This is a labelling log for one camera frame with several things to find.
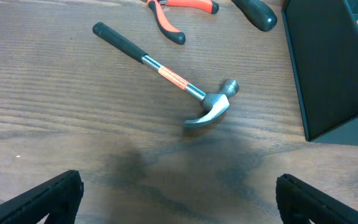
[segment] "metal shaft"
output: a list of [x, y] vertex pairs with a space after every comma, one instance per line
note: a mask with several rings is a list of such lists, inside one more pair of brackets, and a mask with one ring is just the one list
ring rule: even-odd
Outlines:
[[162, 73], [162, 68], [165, 68], [165, 67], [162, 64], [158, 63], [156, 60], [152, 59], [152, 57], [150, 57], [148, 55], [144, 55], [142, 57], [142, 63], [144, 65], [148, 66], [149, 68], [151, 68], [153, 71], [157, 72], [158, 74], [164, 76], [166, 79], [170, 80], [177, 87], [188, 92], [191, 96], [194, 96], [197, 100], [202, 101], [204, 99], [205, 93], [202, 90], [200, 90], [193, 84], [189, 83], [184, 78], [180, 77], [178, 74], [171, 71], [169, 73], [169, 77], [168, 77], [166, 75], [166, 73]]

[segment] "dark green box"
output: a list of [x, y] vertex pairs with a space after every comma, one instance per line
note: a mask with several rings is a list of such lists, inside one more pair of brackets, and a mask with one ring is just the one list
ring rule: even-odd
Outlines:
[[358, 145], [358, 0], [283, 8], [306, 140]]

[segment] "hammer head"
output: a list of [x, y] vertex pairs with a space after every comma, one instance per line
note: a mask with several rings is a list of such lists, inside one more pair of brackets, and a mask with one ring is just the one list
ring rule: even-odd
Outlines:
[[201, 101], [201, 105], [209, 112], [202, 118], [185, 121], [185, 128], [200, 128], [214, 122], [230, 107], [229, 98], [238, 91], [238, 83], [233, 79], [228, 79], [218, 93], [207, 93]]

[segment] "red and black pliers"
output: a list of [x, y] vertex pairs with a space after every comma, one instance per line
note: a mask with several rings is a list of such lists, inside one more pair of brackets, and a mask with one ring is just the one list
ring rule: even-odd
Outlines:
[[168, 37], [168, 39], [177, 44], [185, 43], [185, 34], [169, 23], [162, 10], [161, 4], [166, 6], [194, 7], [211, 14], [215, 14], [219, 10], [219, 4], [212, 0], [147, 0], [147, 5], [154, 13], [155, 20], [158, 24], [158, 28], [160, 28], [160, 31]]

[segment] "wooden table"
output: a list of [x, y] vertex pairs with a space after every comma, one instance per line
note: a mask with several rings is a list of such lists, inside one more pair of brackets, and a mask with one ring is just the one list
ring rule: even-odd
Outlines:
[[[270, 32], [229, 0], [166, 7], [177, 45], [139, 0], [0, 0], [0, 203], [76, 169], [76, 223], [281, 223], [289, 173], [358, 210], [358, 147], [305, 141], [282, 0], [266, 2]], [[184, 131], [198, 102], [95, 36], [99, 21], [203, 90], [235, 78], [225, 117]]]

